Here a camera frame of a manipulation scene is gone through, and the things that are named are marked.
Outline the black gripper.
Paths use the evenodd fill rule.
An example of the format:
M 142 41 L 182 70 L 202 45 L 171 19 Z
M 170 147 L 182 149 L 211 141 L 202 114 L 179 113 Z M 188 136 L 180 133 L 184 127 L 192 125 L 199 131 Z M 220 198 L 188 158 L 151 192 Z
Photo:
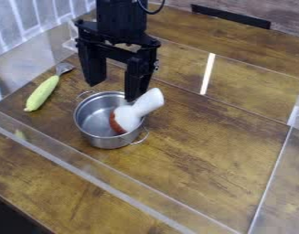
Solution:
M 85 82 L 92 87 L 107 79 L 107 59 L 125 64 L 124 99 L 135 101 L 148 90 L 159 66 L 162 43 L 146 33 L 147 24 L 79 20 L 76 46 Z

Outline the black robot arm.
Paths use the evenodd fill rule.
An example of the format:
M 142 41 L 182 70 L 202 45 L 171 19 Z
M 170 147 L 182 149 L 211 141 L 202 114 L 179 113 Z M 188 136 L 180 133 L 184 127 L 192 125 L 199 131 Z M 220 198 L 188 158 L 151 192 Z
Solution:
M 83 76 L 89 86 L 107 79 L 107 60 L 125 64 L 124 99 L 136 100 L 147 91 L 159 66 L 160 41 L 147 33 L 148 0 L 96 0 L 96 21 L 79 19 L 76 48 Z

